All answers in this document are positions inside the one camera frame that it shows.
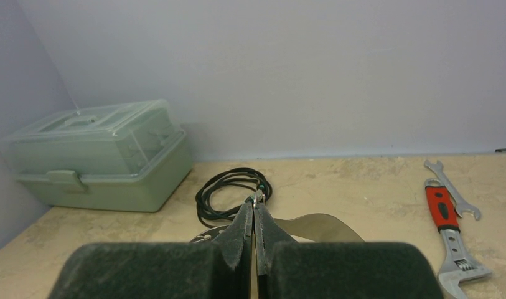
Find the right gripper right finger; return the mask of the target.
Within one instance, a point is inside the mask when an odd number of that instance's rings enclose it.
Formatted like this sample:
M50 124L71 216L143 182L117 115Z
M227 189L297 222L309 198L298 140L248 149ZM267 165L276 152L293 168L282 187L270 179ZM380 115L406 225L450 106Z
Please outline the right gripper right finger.
M442 298L421 251L403 242L299 243L254 209L258 298Z

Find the red handled adjustable wrench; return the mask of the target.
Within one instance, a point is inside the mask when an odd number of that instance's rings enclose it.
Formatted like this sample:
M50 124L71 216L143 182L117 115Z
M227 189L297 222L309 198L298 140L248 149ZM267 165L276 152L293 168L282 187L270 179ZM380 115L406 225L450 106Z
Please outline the red handled adjustable wrench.
M447 188L438 179L429 178L424 182L424 190L431 217L443 239L446 252L437 274L439 284L451 298L467 298L460 284L489 278L492 271L466 249Z

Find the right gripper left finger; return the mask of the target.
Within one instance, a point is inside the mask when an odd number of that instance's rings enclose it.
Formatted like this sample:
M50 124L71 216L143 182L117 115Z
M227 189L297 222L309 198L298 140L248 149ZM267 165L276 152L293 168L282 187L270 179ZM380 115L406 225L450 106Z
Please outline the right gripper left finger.
M49 298L249 298L252 232L247 202L214 240L85 244Z

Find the silver open-end wrench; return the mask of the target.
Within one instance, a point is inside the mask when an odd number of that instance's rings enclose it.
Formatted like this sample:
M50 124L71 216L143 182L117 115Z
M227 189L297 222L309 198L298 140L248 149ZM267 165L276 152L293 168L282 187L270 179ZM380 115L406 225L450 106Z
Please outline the silver open-end wrench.
M476 206L469 204L459 193L459 191L454 187L449 178L445 175L443 171L443 164L440 160L437 160L436 163L431 163L428 159L424 162L424 166L431 170L436 178L429 178L426 180L429 186L442 186L445 187L449 193L449 195L454 200L454 210L459 217L463 217L463 214L468 213L474 216L476 221L481 220L482 213L480 209Z

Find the large metal keyring with keys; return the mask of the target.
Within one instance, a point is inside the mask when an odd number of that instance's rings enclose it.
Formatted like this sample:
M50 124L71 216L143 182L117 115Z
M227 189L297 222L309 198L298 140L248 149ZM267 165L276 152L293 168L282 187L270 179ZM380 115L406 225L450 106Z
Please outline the large metal keyring with keys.
M246 198L245 202L257 204L265 201L265 194L257 190ZM299 216L293 219L277 219L276 225L294 240L294 236L309 240L310 242L364 242L353 229L340 219L324 213L314 213ZM199 243L213 240L229 225L222 225L206 230L195 236L190 242Z

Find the green plastic toolbox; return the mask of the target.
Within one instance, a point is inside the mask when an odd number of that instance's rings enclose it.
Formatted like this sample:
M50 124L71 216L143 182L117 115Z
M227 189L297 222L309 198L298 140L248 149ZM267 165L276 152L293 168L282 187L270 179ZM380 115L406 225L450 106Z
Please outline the green plastic toolbox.
M17 182L51 206L155 212L192 168L165 100L54 113L0 140Z

